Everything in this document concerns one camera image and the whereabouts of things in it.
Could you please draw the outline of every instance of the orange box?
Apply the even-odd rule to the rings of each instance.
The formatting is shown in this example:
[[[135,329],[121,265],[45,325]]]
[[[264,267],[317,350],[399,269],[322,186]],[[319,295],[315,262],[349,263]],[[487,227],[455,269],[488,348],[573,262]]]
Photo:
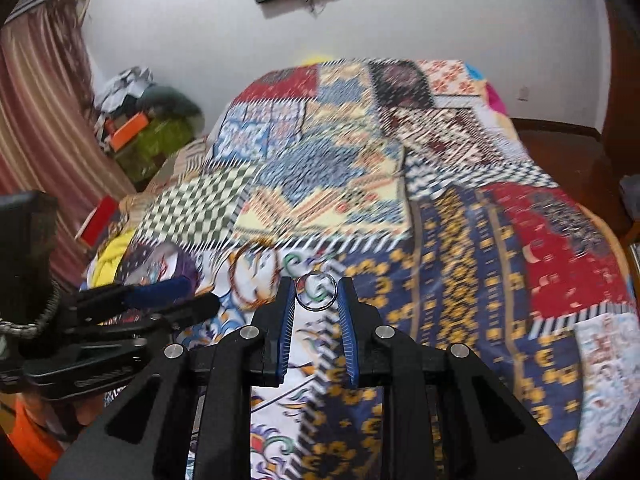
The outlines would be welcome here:
[[[117,132],[113,134],[111,137],[111,147],[114,152],[117,152],[119,149],[124,147],[124,145],[129,142],[133,137],[140,133],[144,128],[146,128],[149,124],[149,119],[146,118],[146,115],[140,112],[139,114],[135,114],[132,118],[127,121],[127,123],[121,127]]]

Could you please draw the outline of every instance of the white wall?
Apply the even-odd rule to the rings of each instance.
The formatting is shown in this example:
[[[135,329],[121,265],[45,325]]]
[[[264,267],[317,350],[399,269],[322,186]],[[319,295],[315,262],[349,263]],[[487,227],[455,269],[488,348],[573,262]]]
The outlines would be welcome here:
[[[149,66],[207,129],[252,80],[311,54],[464,59],[512,116],[595,126],[608,66],[597,12],[596,0],[329,0],[315,18],[300,0],[92,0],[83,30],[105,77]]]

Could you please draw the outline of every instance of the floor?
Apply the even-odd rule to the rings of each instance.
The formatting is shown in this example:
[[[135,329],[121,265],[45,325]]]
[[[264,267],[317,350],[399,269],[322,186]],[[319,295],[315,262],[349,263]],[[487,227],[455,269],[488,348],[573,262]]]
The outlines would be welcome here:
[[[602,218],[618,236],[631,228],[611,162],[597,140],[561,132],[519,130],[533,160],[576,202]]]

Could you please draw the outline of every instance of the bed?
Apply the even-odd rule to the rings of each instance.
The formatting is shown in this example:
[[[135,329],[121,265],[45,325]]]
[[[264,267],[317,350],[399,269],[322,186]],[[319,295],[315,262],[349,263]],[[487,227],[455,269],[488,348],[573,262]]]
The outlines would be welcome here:
[[[351,276],[419,342],[469,345],[581,479],[640,399],[622,248],[531,160],[494,88],[462,61],[268,73],[120,209],[89,281],[125,236],[116,281],[183,275],[194,294],[217,294],[218,316],[177,336],[188,348],[250,322],[280,276],[320,270]],[[326,288],[306,293],[322,301]],[[252,392],[253,478],[376,477],[382,393],[345,388],[344,364],[334,307],[298,304],[284,384]],[[197,424],[187,478],[196,443]]]

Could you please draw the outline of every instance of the checkered fabric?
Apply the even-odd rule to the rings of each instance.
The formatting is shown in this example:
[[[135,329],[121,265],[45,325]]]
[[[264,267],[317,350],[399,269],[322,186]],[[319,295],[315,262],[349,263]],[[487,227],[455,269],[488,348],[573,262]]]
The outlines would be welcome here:
[[[219,168],[166,190],[140,222],[134,239],[167,240],[188,251],[212,248],[226,239],[257,168]]]
[[[405,160],[405,168],[406,188],[412,200],[423,197],[435,199],[449,186],[477,189],[494,182],[516,182],[525,186],[558,187],[558,184],[532,160],[445,169],[429,164],[411,152]]]

